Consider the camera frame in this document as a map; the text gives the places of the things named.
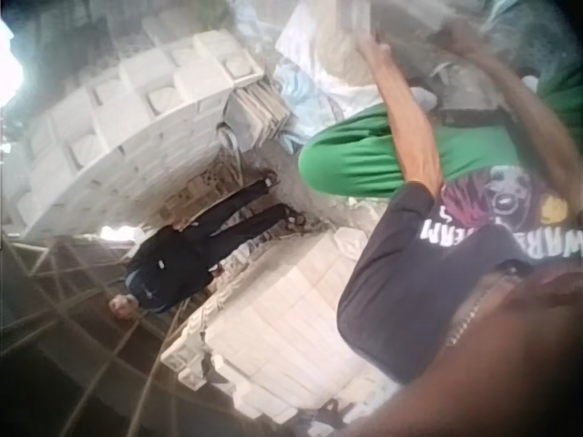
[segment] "chain necklace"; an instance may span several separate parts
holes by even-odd
[[[454,332],[449,336],[449,338],[445,342],[446,347],[453,348],[459,342],[459,340],[462,338],[462,335],[464,335],[464,333],[467,331],[467,328],[469,327],[470,323],[472,323],[472,321],[476,318],[476,314],[480,311],[480,308],[482,307],[482,304],[484,303],[486,298],[490,296],[490,294],[492,294],[492,291],[496,289],[504,281],[508,279],[517,279],[516,273],[517,270],[515,268],[509,269],[503,276],[501,276],[494,284],[492,284],[482,293],[482,295],[478,298],[474,306],[472,306],[472,309],[467,314],[467,316],[465,316],[465,318],[458,323]]]

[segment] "skin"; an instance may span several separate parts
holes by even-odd
[[[567,130],[465,24],[454,23],[446,36],[450,51],[481,66],[505,93],[551,182],[571,210],[581,210],[580,160]],[[370,37],[360,44],[388,108],[404,180],[436,195],[441,172],[426,117],[390,51]],[[539,270],[516,287],[496,290],[454,348],[443,349],[420,378],[341,436],[556,435],[545,425],[583,382],[583,271],[569,269],[546,276]]]

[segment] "man's arm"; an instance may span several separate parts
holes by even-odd
[[[442,175],[433,129],[427,116],[414,101],[388,46],[379,46],[370,36],[363,37],[359,45],[387,107],[404,181],[420,182],[436,196]]]
[[[581,211],[583,165],[575,142],[562,122],[509,67],[488,51],[469,25],[455,21],[447,34],[445,48],[472,61],[490,76],[545,162],[554,188],[568,202],[572,214]]]

